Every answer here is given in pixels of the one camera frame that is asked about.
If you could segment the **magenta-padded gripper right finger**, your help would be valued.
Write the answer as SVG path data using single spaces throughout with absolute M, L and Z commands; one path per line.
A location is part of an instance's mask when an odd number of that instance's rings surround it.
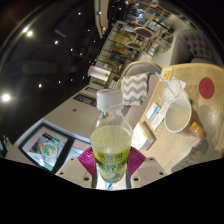
M 153 157 L 144 156 L 132 147 L 127 160 L 126 186 L 140 188 L 166 176 L 165 170 Z

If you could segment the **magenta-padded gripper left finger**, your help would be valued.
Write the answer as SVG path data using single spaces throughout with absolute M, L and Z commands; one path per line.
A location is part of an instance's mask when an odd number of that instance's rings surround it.
M 56 175 L 84 188 L 97 185 L 97 168 L 93 150 L 86 149 L 78 157 L 69 158 Z

